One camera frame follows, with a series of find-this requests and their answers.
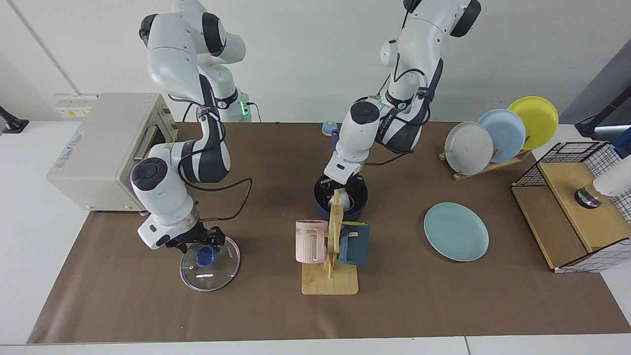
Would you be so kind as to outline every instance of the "mug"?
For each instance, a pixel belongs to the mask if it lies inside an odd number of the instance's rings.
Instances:
[[[342,222],[338,261],[361,266],[368,262],[370,226],[360,222]]]
[[[296,221],[296,261],[304,264],[323,263],[326,260],[326,240],[329,230],[325,220]]]

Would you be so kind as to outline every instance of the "plate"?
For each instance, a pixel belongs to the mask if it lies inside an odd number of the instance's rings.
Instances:
[[[475,175],[487,167],[493,155],[493,140],[486,128],[476,122],[454,127],[445,141],[445,156],[451,169]]]
[[[436,251],[457,262],[472,262],[488,249],[488,231],[472,210],[452,202],[434,205],[423,222],[427,240]]]
[[[524,146],[526,127],[515,112],[507,109],[491,110],[478,123],[491,135],[493,152],[500,150],[491,158],[492,162],[502,163],[513,159]]]
[[[509,106],[526,127],[528,141],[524,143],[524,150],[532,150],[548,143],[558,126],[558,112],[554,105],[539,96],[523,97]]]

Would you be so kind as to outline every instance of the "white bottle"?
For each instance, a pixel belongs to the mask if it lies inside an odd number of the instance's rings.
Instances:
[[[631,155],[614,165],[574,194],[585,208],[596,208],[611,197],[631,189]]]

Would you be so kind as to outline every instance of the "light blue plate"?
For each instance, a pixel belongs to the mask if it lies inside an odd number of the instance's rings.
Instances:
[[[526,127],[519,116],[506,109],[495,109],[485,113],[479,120],[493,140],[493,151],[500,151],[491,158],[494,163],[513,159],[524,146]]]
[[[443,202],[427,211],[425,235],[440,254],[457,262],[472,262],[487,252],[488,231],[472,210]]]

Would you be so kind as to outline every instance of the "green light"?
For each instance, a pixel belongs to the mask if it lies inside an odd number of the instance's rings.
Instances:
[[[243,116],[247,116],[250,114],[250,108],[243,101],[241,102],[241,113],[243,114]]]

